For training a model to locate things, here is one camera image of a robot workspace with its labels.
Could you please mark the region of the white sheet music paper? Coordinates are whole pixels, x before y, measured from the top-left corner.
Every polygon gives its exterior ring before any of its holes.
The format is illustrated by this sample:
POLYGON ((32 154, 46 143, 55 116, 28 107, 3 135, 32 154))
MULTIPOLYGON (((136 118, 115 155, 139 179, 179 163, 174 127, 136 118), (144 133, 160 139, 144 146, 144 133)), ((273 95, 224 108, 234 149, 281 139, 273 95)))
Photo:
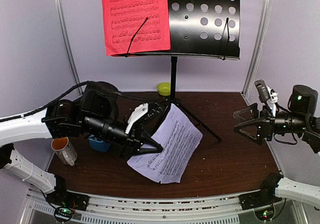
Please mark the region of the white sheet music paper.
POLYGON ((132 156, 127 165, 160 184, 180 183, 182 175, 203 134, 176 105, 172 104, 152 138, 163 151, 132 156))

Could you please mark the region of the black music stand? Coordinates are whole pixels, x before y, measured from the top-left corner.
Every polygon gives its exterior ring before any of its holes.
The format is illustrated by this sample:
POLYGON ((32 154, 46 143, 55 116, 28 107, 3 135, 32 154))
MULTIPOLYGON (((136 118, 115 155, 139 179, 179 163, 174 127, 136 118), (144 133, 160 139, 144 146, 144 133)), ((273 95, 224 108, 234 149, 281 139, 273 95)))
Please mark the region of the black music stand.
POLYGON ((240 59, 241 0, 167 0, 171 48, 168 51, 139 52, 138 56, 169 56, 171 59, 170 96, 166 106, 177 105, 185 114, 222 141, 176 98, 179 57, 240 59))

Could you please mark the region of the red sheet music paper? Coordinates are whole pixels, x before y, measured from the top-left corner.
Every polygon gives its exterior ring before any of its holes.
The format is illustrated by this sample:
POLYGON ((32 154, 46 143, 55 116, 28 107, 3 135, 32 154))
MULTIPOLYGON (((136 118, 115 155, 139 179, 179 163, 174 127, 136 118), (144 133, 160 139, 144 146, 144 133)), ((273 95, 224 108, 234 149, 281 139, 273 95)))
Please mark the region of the red sheet music paper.
POLYGON ((102 0, 108 56, 170 50, 168 0, 102 0))

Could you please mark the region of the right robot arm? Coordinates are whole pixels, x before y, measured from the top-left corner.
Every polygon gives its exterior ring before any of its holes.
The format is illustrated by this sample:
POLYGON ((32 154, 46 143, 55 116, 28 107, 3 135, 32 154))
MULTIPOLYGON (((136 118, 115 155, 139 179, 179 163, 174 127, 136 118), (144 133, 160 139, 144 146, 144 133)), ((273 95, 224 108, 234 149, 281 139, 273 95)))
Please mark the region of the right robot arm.
MULTIPOLYGON (((240 123, 233 130, 260 145, 272 141, 276 135, 292 134, 294 142, 300 138, 309 144, 315 154, 320 153, 320 119, 314 116, 318 92, 305 85, 295 85, 287 108, 278 104, 278 94, 263 80, 255 83, 262 110, 257 103, 234 112, 240 123)), ((317 186, 296 182, 280 174, 271 173, 261 183, 260 190, 240 195, 243 210, 255 209, 279 202, 282 198, 320 207, 320 189, 317 186)))

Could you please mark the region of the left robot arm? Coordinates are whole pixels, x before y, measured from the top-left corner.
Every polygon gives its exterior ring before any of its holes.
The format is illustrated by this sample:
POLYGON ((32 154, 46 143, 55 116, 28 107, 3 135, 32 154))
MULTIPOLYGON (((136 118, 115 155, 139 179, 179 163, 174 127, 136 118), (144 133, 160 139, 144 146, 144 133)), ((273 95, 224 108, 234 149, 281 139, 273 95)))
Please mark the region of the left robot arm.
POLYGON ((33 111, 2 118, 0 121, 0 166, 52 196, 61 206, 72 202, 65 179, 48 173, 25 159, 15 142, 31 139, 58 139, 90 134, 119 147, 121 158, 160 153, 162 146, 145 130, 160 105, 141 99, 126 123, 120 122, 117 98, 125 98, 115 86, 103 81, 85 81, 85 90, 74 101, 62 94, 33 111))

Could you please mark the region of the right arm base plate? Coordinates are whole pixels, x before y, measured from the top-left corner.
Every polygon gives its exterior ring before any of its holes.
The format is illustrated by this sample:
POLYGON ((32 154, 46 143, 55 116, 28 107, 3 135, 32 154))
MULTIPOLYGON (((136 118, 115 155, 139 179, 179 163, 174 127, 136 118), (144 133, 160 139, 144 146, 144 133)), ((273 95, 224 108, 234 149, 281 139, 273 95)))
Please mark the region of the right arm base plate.
POLYGON ((239 202, 243 211, 251 210, 261 222, 272 221, 276 217, 275 204, 282 198, 270 195, 267 191, 256 191, 239 195, 239 202))

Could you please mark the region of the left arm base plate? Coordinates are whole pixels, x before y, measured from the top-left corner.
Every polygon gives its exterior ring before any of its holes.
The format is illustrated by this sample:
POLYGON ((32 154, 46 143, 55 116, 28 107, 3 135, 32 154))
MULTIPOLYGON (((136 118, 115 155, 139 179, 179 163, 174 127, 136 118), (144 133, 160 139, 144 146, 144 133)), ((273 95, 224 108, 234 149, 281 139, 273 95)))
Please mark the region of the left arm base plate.
POLYGON ((90 197, 69 191, 54 191, 50 194, 42 192, 45 201, 53 208, 53 217, 59 223, 69 222, 76 211, 86 211, 90 197))

